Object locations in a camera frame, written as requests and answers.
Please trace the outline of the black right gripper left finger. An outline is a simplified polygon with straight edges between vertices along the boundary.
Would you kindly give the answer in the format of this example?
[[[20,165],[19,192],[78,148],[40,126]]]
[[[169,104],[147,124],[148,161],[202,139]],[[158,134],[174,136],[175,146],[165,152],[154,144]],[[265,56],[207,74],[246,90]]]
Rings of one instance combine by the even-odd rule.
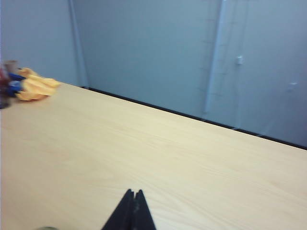
[[[128,189],[102,230],[130,230],[134,208],[134,192]]]

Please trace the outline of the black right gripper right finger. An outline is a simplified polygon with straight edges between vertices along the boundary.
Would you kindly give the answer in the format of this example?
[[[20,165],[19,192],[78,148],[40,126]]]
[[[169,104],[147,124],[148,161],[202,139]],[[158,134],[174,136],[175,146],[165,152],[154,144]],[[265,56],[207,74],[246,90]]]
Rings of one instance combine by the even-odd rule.
[[[133,201],[131,229],[155,230],[155,224],[142,190],[136,193]]]

